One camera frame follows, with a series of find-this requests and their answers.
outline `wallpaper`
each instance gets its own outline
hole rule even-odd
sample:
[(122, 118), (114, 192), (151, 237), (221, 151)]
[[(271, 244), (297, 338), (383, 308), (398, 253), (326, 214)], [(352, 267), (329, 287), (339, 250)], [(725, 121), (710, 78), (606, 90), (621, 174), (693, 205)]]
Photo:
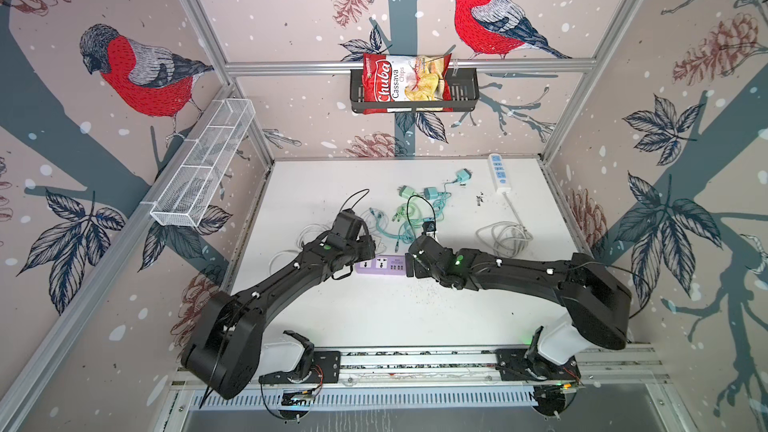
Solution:
[(768, 426), (766, 2), (646, 0), (552, 164), (705, 431)]
[(341, 60), (375, 27), (396, 54), (589, 57), (620, 0), (200, 1), (228, 61), (267, 62)]
[[(244, 242), (263, 181), (246, 139), (198, 228), (150, 227), (22, 430), (154, 426), (200, 312)], [(166, 246), (155, 247), (163, 236)]]
[(473, 112), (355, 114), (348, 76), (240, 77), (275, 158), (538, 154), (580, 73), (480, 74)]
[(0, 394), (218, 91), (178, 0), (0, 6)]

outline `purple power strip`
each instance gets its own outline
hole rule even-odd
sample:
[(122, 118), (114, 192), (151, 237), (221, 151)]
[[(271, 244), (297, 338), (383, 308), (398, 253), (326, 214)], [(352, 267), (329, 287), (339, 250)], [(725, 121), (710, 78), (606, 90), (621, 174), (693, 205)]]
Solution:
[(355, 264), (355, 270), (358, 274), (405, 275), (406, 260), (402, 255), (377, 255)]

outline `red bird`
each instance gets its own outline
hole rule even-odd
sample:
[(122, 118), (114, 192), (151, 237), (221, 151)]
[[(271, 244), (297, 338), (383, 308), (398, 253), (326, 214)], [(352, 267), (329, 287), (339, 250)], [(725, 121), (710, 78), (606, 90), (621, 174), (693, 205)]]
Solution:
[(80, 39), (80, 53), (88, 73), (98, 70), (136, 112), (174, 118), (174, 132), (165, 138), (166, 145), (173, 137), (184, 137), (176, 132), (176, 114), (187, 102), (195, 105), (195, 82), (214, 69), (164, 47), (131, 40), (104, 24), (85, 31)]
[(540, 49), (559, 59), (570, 57), (549, 46), (546, 37), (536, 31), (523, 9), (511, 0), (456, 0), (456, 33), (475, 51), (499, 54), (511, 50)]

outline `power strip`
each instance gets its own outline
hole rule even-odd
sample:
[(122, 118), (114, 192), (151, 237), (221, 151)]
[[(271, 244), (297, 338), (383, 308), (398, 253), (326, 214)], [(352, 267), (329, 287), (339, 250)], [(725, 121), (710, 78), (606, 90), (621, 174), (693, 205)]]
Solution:
[(496, 187), (496, 193), (511, 192), (509, 174), (504, 168), (502, 157), (499, 154), (491, 154), (488, 156), (488, 164), (491, 167), (491, 176), (493, 177), (493, 185)]
[(358, 274), (405, 275), (406, 260), (402, 255), (377, 255), (355, 264), (355, 270)]

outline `chip bag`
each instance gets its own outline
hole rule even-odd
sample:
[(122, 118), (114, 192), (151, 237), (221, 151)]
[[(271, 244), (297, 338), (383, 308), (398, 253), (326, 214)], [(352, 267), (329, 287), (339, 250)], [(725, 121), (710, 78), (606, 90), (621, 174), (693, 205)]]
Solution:
[[(440, 57), (385, 56), (365, 54), (362, 58), (363, 99), (366, 102), (417, 102), (450, 100), (446, 71), (451, 54)], [(366, 114), (409, 112), (411, 109), (367, 109)], [(419, 108), (450, 112), (452, 109)]]

